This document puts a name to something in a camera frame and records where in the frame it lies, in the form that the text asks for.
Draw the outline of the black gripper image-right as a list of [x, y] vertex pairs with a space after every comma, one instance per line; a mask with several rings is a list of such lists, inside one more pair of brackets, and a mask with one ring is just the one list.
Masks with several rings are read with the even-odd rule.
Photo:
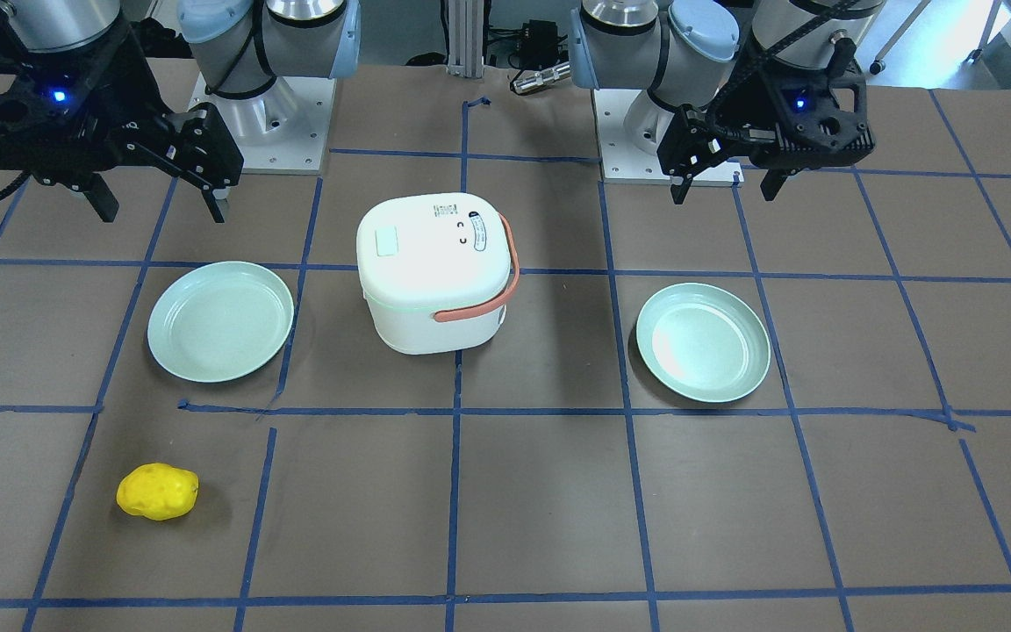
[[769, 59], [725, 96], [711, 131], [707, 113], [682, 104], [659, 141], [657, 157], [671, 177], [671, 201], [685, 203], [693, 177], [735, 156], [766, 169], [763, 200], [771, 203], [800, 169], [850, 167], [871, 155], [865, 76], [853, 39], [832, 44], [818, 68]]

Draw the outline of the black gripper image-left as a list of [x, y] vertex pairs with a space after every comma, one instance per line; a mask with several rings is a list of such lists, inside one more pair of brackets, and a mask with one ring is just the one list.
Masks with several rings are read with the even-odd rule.
[[172, 111], [124, 16], [39, 21], [77, 23], [84, 34], [35, 49], [25, 43], [23, 17], [0, 15], [0, 169], [77, 185], [97, 216], [113, 223], [119, 201], [93, 173], [153, 167], [201, 190], [214, 223], [224, 224], [242, 155], [218, 109], [203, 103]]

